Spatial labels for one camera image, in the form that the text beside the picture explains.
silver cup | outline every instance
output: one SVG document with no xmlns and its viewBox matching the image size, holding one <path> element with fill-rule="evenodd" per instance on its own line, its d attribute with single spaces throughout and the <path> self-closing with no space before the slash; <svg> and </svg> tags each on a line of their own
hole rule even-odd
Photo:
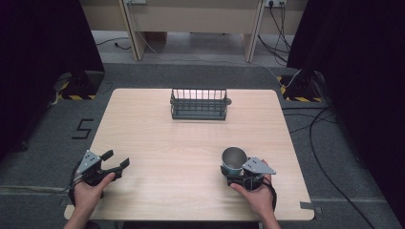
<svg viewBox="0 0 405 229">
<path fill-rule="evenodd" d="M 239 175 L 246 162 L 245 151 L 238 147 L 229 147 L 223 152 L 223 166 L 231 175 Z"/>
</svg>

desk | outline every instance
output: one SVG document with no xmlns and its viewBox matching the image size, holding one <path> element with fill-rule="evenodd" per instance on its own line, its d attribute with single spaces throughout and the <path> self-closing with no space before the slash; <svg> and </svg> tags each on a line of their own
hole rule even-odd
<svg viewBox="0 0 405 229">
<path fill-rule="evenodd" d="M 252 58 L 264 0 L 147 0 L 145 5 L 127 5 L 119 0 L 126 26 L 141 60 L 146 47 L 143 31 L 189 31 L 240 33 L 245 61 Z"/>
<path fill-rule="evenodd" d="M 227 90 L 226 121 L 173 120 L 170 89 L 117 89 L 102 117 L 91 151 L 126 157 L 131 165 L 105 189 L 92 219 L 258 220 L 245 199 L 226 185 L 221 155 L 238 146 L 276 170 L 278 220 L 313 219 L 306 184 L 277 94 L 270 90 Z M 68 219 L 74 207 L 68 205 Z"/>
</svg>

person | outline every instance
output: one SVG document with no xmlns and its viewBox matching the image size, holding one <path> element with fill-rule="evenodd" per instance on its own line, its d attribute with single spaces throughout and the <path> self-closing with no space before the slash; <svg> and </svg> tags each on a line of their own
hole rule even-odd
<svg viewBox="0 0 405 229">
<path fill-rule="evenodd" d="M 79 182 L 75 185 L 75 209 L 64 229 L 85 228 L 87 221 L 99 202 L 102 191 L 114 179 L 114 176 L 114 173 L 109 174 L 95 187 L 85 182 Z M 265 175 L 265 178 L 264 182 L 271 182 L 271 175 Z M 281 228 L 274 216 L 271 205 L 273 196 L 264 184 L 251 192 L 248 192 L 243 186 L 236 183 L 232 183 L 230 187 L 247 200 L 250 208 L 258 215 L 265 229 Z"/>
<path fill-rule="evenodd" d="M 107 175 L 97 186 L 90 186 L 84 181 L 75 185 L 75 209 L 64 229 L 85 228 L 87 221 L 94 212 L 102 191 L 114 179 L 116 174 Z"/>
<path fill-rule="evenodd" d="M 271 182 L 271 175 L 265 175 L 264 182 Z M 243 186 L 232 183 L 230 187 L 241 194 L 249 203 L 251 210 L 256 213 L 265 229 L 279 229 L 280 224 L 274 216 L 271 202 L 273 196 L 270 190 L 262 184 L 258 189 L 248 192 Z"/>
</svg>

carpeted floor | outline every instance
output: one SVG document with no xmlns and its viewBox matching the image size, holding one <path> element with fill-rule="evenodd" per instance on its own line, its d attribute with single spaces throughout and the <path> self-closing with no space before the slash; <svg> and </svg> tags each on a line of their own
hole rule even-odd
<svg viewBox="0 0 405 229">
<path fill-rule="evenodd" d="M 106 75 L 94 100 L 59 100 L 38 123 L 25 152 L 9 154 L 0 167 L 0 228 L 62 228 L 70 174 L 91 146 L 112 91 L 116 88 L 269 89 L 278 93 L 291 139 L 315 209 L 311 221 L 281 221 L 283 228 L 369 228 L 330 184 L 309 141 L 309 125 L 329 104 L 285 101 L 276 78 L 261 67 L 105 64 Z M 276 75 L 295 70 L 273 68 Z M 370 173 L 356 160 L 333 109 L 311 128 L 323 170 L 375 228 L 400 228 Z M 90 129 L 78 131 L 77 127 Z M 98 221 L 101 228 L 122 222 Z"/>
</svg>

black rack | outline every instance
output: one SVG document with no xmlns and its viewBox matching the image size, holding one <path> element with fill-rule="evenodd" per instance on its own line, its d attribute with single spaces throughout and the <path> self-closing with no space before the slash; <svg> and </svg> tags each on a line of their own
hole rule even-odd
<svg viewBox="0 0 405 229">
<path fill-rule="evenodd" d="M 225 120 L 232 101 L 226 89 L 172 89 L 173 119 Z"/>
</svg>

